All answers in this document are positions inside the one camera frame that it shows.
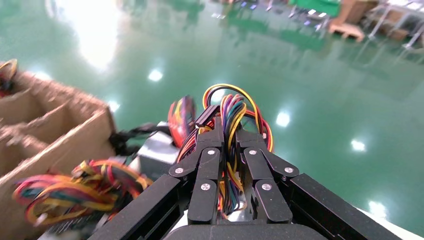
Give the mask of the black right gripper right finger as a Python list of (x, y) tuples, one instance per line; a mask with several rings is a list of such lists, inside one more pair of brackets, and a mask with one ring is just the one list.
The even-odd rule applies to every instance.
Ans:
[(238, 130), (235, 143), (244, 163), (241, 179), (252, 218), (267, 224), (290, 224), (293, 213), (278, 184), (286, 186), (288, 180), (300, 174), (299, 169), (268, 150), (258, 133)]

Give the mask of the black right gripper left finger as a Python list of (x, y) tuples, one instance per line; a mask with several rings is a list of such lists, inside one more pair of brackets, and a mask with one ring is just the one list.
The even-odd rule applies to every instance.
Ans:
[(186, 207), (189, 225), (216, 223), (223, 150), (222, 121), (216, 116), (214, 129), (198, 136), (194, 152), (168, 171), (172, 177), (182, 181), (181, 195), (188, 196)]

